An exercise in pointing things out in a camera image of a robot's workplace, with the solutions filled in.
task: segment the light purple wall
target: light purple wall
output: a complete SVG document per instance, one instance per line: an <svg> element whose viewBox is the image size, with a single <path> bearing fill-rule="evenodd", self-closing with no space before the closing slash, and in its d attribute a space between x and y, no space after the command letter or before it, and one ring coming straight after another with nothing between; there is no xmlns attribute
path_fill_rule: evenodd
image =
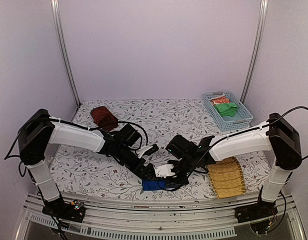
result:
<svg viewBox="0 0 308 240"><path fill-rule="evenodd" d="M18 128L39 108L69 119L75 110L50 1L0 0L0 240L11 240L33 184L4 161Z"/></svg>
<svg viewBox="0 0 308 240"><path fill-rule="evenodd" d="M254 123L268 114L308 106L308 0L269 1L260 54L247 99ZM286 119L300 132L308 154L308 113L297 110ZM308 160L295 170L292 191L308 238Z"/></svg>
<svg viewBox="0 0 308 240"><path fill-rule="evenodd" d="M241 95L260 1L62 0L80 97Z"/></svg>

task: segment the plastic basket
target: plastic basket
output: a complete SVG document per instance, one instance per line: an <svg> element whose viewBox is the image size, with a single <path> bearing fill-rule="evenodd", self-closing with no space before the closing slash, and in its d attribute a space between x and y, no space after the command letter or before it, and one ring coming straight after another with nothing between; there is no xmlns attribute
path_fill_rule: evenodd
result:
<svg viewBox="0 0 308 240"><path fill-rule="evenodd" d="M211 104L211 98L225 95L226 98L230 100L231 103L235 103L238 107L236 115L234 117L231 116L220 116L220 114L216 111L214 106ZM212 116L220 131L230 131L236 129L242 129L249 126L249 123L254 118L251 113L247 110L247 108L235 97L235 95L230 91L217 91L203 94L204 105L208 111L208 113Z"/></svg>

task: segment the yellow wicker mat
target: yellow wicker mat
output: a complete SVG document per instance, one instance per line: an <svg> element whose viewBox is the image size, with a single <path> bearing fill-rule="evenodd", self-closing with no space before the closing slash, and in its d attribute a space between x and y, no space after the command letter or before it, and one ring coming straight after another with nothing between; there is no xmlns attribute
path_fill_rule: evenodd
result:
<svg viewBox="0 0 308 240"><path fill-rule="evenodd" d="M208 165L208 177L217 198L229 198L246 193L242 168L235 157Z"/></svg>

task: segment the green cloth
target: green cloth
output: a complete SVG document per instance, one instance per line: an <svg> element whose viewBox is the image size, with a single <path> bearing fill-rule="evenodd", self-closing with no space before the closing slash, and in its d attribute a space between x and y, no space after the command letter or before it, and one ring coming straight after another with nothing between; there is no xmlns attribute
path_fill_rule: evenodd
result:
<svg viewBox="0 0 308 240"><path fill-rule="evenodd" d="M214 107L222 117L224 116L234 117L238 109L237 105L234 102L217 104Z"/></svg>

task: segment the metal frame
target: metal frame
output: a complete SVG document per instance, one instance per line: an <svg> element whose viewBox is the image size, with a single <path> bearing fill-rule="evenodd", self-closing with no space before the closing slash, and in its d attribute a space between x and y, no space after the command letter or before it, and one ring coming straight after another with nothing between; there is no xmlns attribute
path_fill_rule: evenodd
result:
<svg viewBox="0 0 308 240"><path fill-rule="evenodd" d="M65 192L62 195L67 202L73 197L84 200L86 207L83 223L69 222L70 227L67 231L107 240L128 238L131 240L194 240L234 237L236 236L235 227L249 224L237 222L234 217L234 208L254 203L258 196L254 193L227 199L157 202L97 198ZM291 195L287 195L286 199L287 214L291 220L295 240L305 240L306 236L294 200ZM276 204L278 215L282 215L285 207L283 198L279 197ZM42 207L43 202L39 196L28 194L16 240L24 239L29 221L56 228L51 218L41 213Z"/></svg>
<svg viewBox="0 0 308 240"><path fill-rule="evenodd" d="M58 0L51 0L51 6L52 6L52 12L53 12L53 17L54 17L54 23L55 23L55 29L56 29L56 33L58 37L59 47L60 47L60 51L62 54L62 58L64 61L64 66L65 66L65 70L66 70L66 74L68 78L68 83L69 83L73 98L75 100L75 103L77 107L79 107L81 105L81 101L78 96L78 91L77 91L76 84L74 81L73 72L71 70L70 63L69 63L69 57L67 54L63 27L62 27L60 12L59 12Z"/></svg>
<svg viewBox="0 0 308 240"><path fill-rule="evenodd" d="M268 5L268 0L261 0L259 18L258 18L258 26L257 26L257 33L256 33L256 39L255 39L253 54L252 54L252 58L250 60L248 73L247 73L245 85L244 85L244 88L243 88L243 93L242 93L242 96L240 98L240 101L243 104L245 104L245 102L247 100L247 95L248 95L249 88L250 88L252 78L253 78L253 75L254 75L254 70L255 70L257 57L258 57L258 53L259 53L259 48L260 48L260 43L261 43L261 40L262 40L263 31L264 31L264 27L265 27L267 5Z"/></svg>

